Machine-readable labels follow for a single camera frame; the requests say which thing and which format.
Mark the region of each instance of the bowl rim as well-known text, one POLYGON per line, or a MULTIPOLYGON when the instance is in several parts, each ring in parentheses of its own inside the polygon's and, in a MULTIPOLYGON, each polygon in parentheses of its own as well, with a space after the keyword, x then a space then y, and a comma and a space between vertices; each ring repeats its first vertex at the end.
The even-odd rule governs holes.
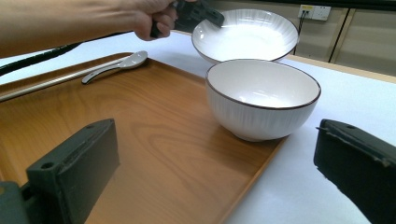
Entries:
MULTIPOLYGON (((299 32, 298 32, 298 29, 297 29, 296 25, 294 25, 294 23, 291 22, 291 20, 289 20, 289 19, 287 19, 286 17, 281 16, 281 15, 275 13, 275 12, 268 11, 268 10, 264 10, 264 9, 257 9, 257 8, 238 8, 238 9, 232 9, 232 10, 225 10, 225 11, 221 12, 221 14, 223 14, 223 13, 228 13, 228 12, 232 12, 232 11, 242 11, 242 10, 253 10, 253 11, 269 12, 269 13, 275 14, 275 15, 277 15, 278 17, 281 17, 281 18, 283 18, 284 20, 288 21, 288 22, 294 27, 294 29, 296 30, 296 33, 297 33, 297 41, 296 41, 295 45, 293 46, 293 48, 291 48, 291 50, 289 50, 288 52, 286 52, 285 54, 283 54, 283 55, 281 55, 281 56, 279 56, 279 57, 277 57, 277 58, 274 58, 274 59, 271 59, 271 60, 265 60, 265 61, 273 62, 273 61, 277 61, 277 60, 279 60, 279 59, 281 59, 281 58, 284 58, 286 55, 288 55, 289 53, 291 53, 291 52, 294 50, 294 48, 297 46, 297 44, 300 42, 300 35, 299 35, 299 32)), ((196 47, 196 44, 194 43, 194 38, 193 38, 193 37, 194 37, 194 33, 197 31, 198 27, 199 27, 203 22, 205 22, 205 21, 206 21, 206 20, 200 21, 200 22, 194 27, 194 29, 192 30, 192 33, 191 33, 191 43, 192 43, 192 45, 194 46, 195 50, 197 50, 197 51, 199 52, 199 54, 205 56, 206 58, 208 58, 210 61, 213 61, 213 62, 222 63, 222 62, 230 61, 230 60, 219 61, 219 60, 217 60, 217 59, 214 59, 214 58, 212 58, 212 57, 209 57, 209 56, 205 55, 204 53, 202 53, 200 50, 198 50, 198 48, 196 47)))
POLYGON ((266 60, 261 60, 261 59, 233 59, 233 60, 228 60, 228 61, 224 61, 224 62, 221 62, 221 63, 214 64, 214 65, 212 65, 212 66, 206 71, 205 83, 207 84, 207 86, 209 86, 209 88, 210 88, 211 90, 213 90, 213 91, 216 92, 217 94, 223 96, 224 98, 226 98, 226 99, 228 99, 228 100, 230 100, 230 101, 233 101, 233 102, 235 102, 235 103, 237 103, 237 104, 240 104, 240 105, 246 105, 246 106, 249 106, 249 107, 255 107, 255 108, 266 109, 266 110, 293 110, 293 109, 303 108, 303 107, 306 107, 306 106, 308 106, 308 105, 312 105, 314 102, 316 102, 316 101, 319 99, 319 97, 320 97, 320 95, 321 95, 321 87, 320 87, 320 84, 318 83, 318 81, 317 81, 316 79, 314 79, 312 76, 310 76, 309 74, 307 74, 305 71, 303 71, 303 70, 301 70, 301 69, 298 69, 298 68, 295 68, 295 67, 293 67, 293 66, 290 66, 290 65, 288 65, 288 64, 283 64, 283 63, 278 63, 278 62, 272 62, 272 61, 266 61, 266 60), (210 70, 212 70, 214 67, 216 67, 216 66, 218 66, 218 65, 220 65, 220 64, 223 64, 223 63, 231 63, 231 62, 234 62, 234 61, 259 61, 259 62, 263 62, 263 63, 273 63, 273 64, 277 64, 277 65, 279 65, 279 66, 285 66, 285 67, 288 67, 288 68, 291 68, 291 69, 300 71, 300 72, 302 72, 304 75, 310 77, 310 78, 318 85, 318 94, 315 96, 315 98, 314 98, 313 100, 311 100, 311 101, 309 101, 309 102, 307 102, 307 103, 305 103, 305 104, 302 104, 302 105, 294 105, 294 106, 273 107, 273 106, 254 105, 254 104, 250 104, 250 103, 246 103, 246 102, 241 102, 241 101, 239 101, 239 100, 236 100, 236 99, 234 99, 234 98, 232 98, 232 97, 230 97, 230 96, 228 96, 228 95, 222 93, 221 91, 218 91, 218 90, 210 83, 210 81, 209 81, 209 72, 210 72, 210 70))

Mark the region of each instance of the white table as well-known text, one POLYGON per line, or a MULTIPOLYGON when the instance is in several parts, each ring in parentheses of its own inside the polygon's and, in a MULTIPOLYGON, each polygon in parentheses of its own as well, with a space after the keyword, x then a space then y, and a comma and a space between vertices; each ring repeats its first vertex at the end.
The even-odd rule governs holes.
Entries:
MULTIPOLYGON (((133 33, 82 44, 42 64, 0 77, 0 84, 120 52, 146 50, 154 60, 204 77, 212 66, 194 49, 188 35, 145 42, 133 33)), ((0 65, 27 55, 0 60, 0 65)), ((355 125, 396 146, 396 84, 283 59, 314 77, 322 94, 313 114, 291 134, 229 223, 368 223, 359 209, 313 163, 322 119, 355 125)))

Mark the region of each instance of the ceramic bowl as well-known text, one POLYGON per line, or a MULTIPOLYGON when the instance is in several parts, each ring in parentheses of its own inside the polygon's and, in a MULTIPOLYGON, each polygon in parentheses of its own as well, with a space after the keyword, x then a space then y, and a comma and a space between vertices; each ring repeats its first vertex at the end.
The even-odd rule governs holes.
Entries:
POLYGON ((264 60, 218 63, 208 70, 205 82, 216 120, 234 135, 253 142, 296 131, 321 93, 307 73, 264 60))
POLYGON ((205 20, 192 32, 192 44, 211 63, 233 59, 278 60, 298 43, 296 27, 273 12, 237 9, 222 12, 221 28, 205 20))

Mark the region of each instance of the shallow white bowl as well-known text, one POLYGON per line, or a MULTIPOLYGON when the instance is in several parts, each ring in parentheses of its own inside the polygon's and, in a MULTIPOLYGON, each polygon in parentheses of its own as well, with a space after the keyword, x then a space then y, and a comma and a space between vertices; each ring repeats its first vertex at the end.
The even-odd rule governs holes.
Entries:
POLYGON ((215 118, 248 141, 293 133, 308 119, 321 93, 307 73, 264 60, 218 63, 208 70, 205 80, 215 118))
POLYGON ((233 59, 274 61, 298 43, 296 27, 284 17, 257 9, 222 12, 221 28, 205 20, 192 32, 192 44, 211 63, 233 59))

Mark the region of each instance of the wall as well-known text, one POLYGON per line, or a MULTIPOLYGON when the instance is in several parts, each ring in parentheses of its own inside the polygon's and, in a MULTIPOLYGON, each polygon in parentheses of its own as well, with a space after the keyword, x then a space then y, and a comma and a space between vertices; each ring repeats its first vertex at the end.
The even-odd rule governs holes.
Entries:
MULTIPOLYGON (((257 1, 212 0, 219 11, 257 8, 275 12, 298 27, 300 5, 257 1)), ((296 55, 396 76, 396 12, 353 9, 341 30, 346 9, 332 7, 326 21, 304 20, 296 55), (342 38, 335 40, 339 34, 342 38)))

